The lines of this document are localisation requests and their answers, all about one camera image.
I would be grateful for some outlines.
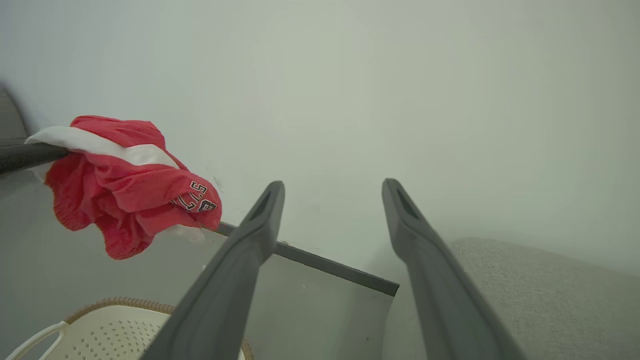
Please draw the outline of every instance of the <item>white wall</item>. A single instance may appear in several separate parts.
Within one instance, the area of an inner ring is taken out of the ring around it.
[[[398,178],[444,238],[640,274],[640,3],[0,4],[0,81],[32,129],[153,121],[238,224],[284,180],[280,240],[388,279]]]

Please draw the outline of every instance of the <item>gray floor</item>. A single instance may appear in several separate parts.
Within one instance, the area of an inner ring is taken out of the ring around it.
[[[37,331],[106,297],[176,304],[224,238],[158,238],[128,260],[107,257],[100,232],[55,219],[31,174],[0,178],[0,358]],[[392,297],[272,256],[261,268],[246,336],[256,360],[379,359]]]

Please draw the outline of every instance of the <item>red fabric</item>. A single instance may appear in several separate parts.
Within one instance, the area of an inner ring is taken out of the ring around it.
[[[132,165],[114,156],[86,152],[55,161],[45,184],[53,190],[56,217],[67,229],[77,231],[95,223],[109,256],[126,259],[145,250],[157,233],[173,225],[217,228],[222,215],[217,191],[166,150],[164,137],[151,122],[85,116],[71,126],[123,147],[154,144],[180,169]]]

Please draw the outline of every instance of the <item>white plastic basket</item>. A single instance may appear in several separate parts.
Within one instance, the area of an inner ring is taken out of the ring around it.
[[[134,360],[142,356],[174,307],[147,300],[111,298],[89,305],[25,341],[7,357],[20,359],[44,338],[58,339],[40,360]],[[253,360],[243,339],[238,360]]]

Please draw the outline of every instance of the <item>baseboard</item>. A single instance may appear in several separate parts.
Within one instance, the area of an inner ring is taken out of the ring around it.
[[[236,227],[233,225],[221,223],[218,226],[216,233],[229,236],[235,229]],[[380,291],[387,295],[395,296],[396,291],[398,290],[398,284],[392,281],[384,280],[381,277],[350,268],[346,265],[297,249],[296,247],[285,243],[278,242],[275,254],[320,271],[324,271],[327,274],[332,274],[367,288]]]

